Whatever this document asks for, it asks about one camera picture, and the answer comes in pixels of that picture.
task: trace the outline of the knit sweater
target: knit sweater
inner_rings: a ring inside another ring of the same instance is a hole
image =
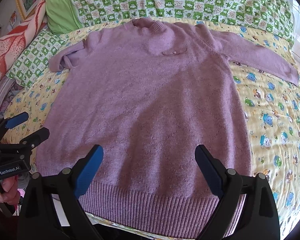
[[[195,238],[218,199],[194,159],[204,144],[226,168],[251,174],[245,117],[229,61],[298,85],[283,58],[204,24],[149,18],[91,32],[49,61],[70,74],[45,121],[37,149],[43,176],[57,174],[94,144],[104,160],[85,211],[138,230]],[[236,225],[242,200],[228,233]]]

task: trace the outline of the human hand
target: human hand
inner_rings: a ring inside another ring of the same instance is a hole
[[[0,203],[6,202],[9,205],[18,204],[20,199],[20,192],[18,191],[18,176],[4,179],[1,184],[5,192],[0,193]]]

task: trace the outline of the wall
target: wall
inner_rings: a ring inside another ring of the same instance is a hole
[[[17,21],[14,25],[16,27],[21,20],[20,14],[17,9],[17,4],[15,0],[2,0],[0,3],[0,37],[6,35],[9,32],[8,25],[11,14],[16,11]]]

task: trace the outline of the orange patterned blanket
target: orange patterned blanket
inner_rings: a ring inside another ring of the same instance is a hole
[[[41,27],[46,24],[45,13],[45,0],[41,0],[31,17],[0,38],[0,80],[37,35]]]

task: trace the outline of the checkered pillowcase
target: checkered pillowcase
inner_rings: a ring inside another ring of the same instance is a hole
[[[65,43],[63,39],[43,29],[18,57],[6,76],[15,79],[17,84],[28,90],[48,67],[48,60]]]

